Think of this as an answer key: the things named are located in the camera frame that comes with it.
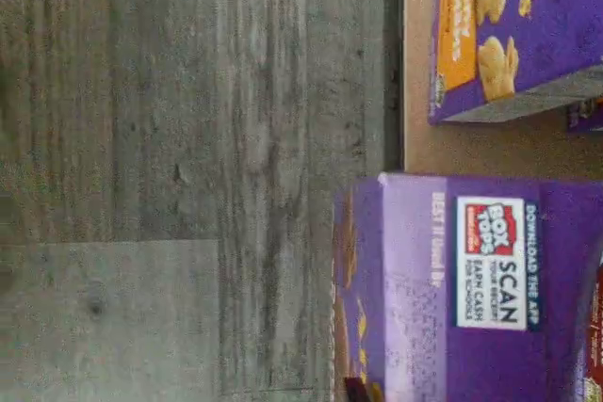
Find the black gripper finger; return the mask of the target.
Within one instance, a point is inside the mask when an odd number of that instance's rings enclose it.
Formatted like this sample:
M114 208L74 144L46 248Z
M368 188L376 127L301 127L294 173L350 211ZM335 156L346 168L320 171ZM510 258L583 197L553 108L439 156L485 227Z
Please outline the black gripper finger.
M349 402L371 402L366 384L358 377L344 378L347 400Z

